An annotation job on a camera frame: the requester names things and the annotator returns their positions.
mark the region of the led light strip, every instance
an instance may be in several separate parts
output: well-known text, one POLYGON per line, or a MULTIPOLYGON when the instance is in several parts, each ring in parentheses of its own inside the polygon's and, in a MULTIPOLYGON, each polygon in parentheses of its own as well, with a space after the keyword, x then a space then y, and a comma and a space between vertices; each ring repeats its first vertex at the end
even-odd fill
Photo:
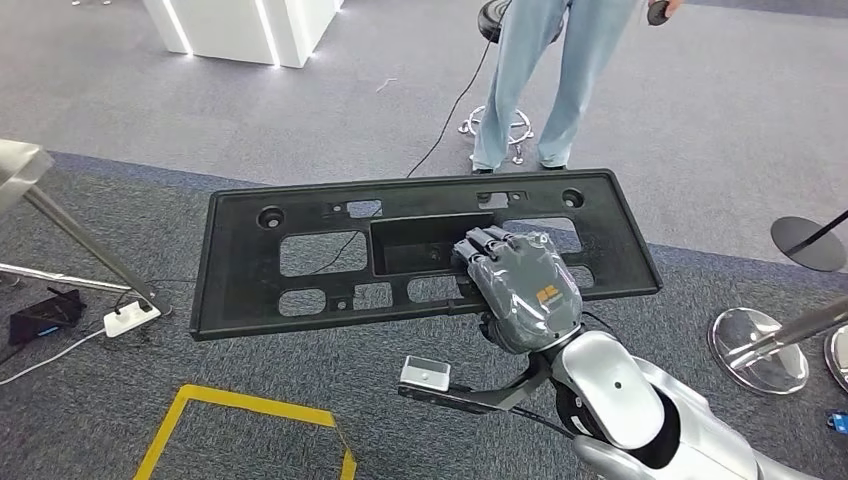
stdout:
POLYGON ((191 44, 188 43, 188 37, 185 34, 185 30, 183 30, 183 26, 180 24, 180 19, 177 18, 177 12, 174 11, 174 6, 171 5, 171 0, 162 0, 162 3, 165 4, 165 10, 168 11, 171 23, 174 24, 174 30, 177 31, 177 35, 179 35, 180 41, 183 43, 183 50, 186 51, 186 55, 194 55, 194 50, 192 50, 191 44))
POLYGON ((280 66, 280 56, 277 54, 277 43, 274 42, 274 33, 271 31, 271 24, 268 22, 268 12, 265 11, 265 2, 263 0, 254 0, 256 2, 256 10, 259 11, 259 21, 262 23, 262 30, 265 31, 265 40, 268 42, 268 50, 271 51, 271 61, 275 67, 280 66))

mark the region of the robot forearm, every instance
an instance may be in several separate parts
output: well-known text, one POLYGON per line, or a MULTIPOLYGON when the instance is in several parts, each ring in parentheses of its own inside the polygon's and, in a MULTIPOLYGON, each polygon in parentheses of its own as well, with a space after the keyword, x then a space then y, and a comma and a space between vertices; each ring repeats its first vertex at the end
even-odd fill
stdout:
MULTIPOLYGON (((814 478, 753 450, 713 415, 704 397, 654 364, 631 357, 605 333, 588 332, 564 346, 552 373, 556 380, 570 381, 568 387, 579 392, 599 427, 575 439, 575 453, 608 480, 814 478), (598 408, 593 396, 620 398, 614 405, 602 400, 609 405, 598 408), (645 441, 642 432, 656 433, 645 441), (622 439, 640 437, 640 445, 622 445, 622 439)), ((573 422, 575 414, 579 419, 573 405, 560 402, 558 395, 563 423, 573 422)))

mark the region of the power strip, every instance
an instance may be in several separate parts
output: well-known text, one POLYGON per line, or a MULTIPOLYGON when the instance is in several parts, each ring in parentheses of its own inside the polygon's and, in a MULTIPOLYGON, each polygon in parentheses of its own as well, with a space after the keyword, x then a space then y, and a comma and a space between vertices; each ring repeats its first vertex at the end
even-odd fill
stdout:
POLYGON ((156 309, 156 307, 151 305, 150 310, 145 311, 141 308, 139 302, 134 302, 118 309, 118 313, 108 313, 103 317, 103 324, 106 327, 106 336, 111 338, 117 337, 122 333, 126 333, 161 316, 162 312, 156 309))

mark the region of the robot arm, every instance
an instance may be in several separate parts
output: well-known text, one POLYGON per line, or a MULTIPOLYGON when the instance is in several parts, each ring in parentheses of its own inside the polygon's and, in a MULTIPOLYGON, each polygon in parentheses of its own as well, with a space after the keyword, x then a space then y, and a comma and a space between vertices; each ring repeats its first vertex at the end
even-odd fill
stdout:
POLYGON ((612 336, 585 331, 579 290, 544 233, 474 229, 455 252, 492 309, 483 334, 530 366, 503 389, 473 391, 451 385, 448 364, 408 357, 400 394, 483 414, 550 380, 575 453, 608 480, 814 478, 751 449, 704 397, 612 336))

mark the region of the light blue jeans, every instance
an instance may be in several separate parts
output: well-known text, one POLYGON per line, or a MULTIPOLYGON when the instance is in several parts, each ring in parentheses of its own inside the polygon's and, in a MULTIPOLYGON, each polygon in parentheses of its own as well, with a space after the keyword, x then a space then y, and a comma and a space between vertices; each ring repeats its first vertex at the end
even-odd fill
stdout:
POLYGON ((474 168, 495 169, 506 157, 509 125, 518 97, 556 35, 566 9, 559 89, 539 138, 539 161, 568 162, 577 125, 637 0, 512 0, 500 37, 498 66, 474 143, 474 168))

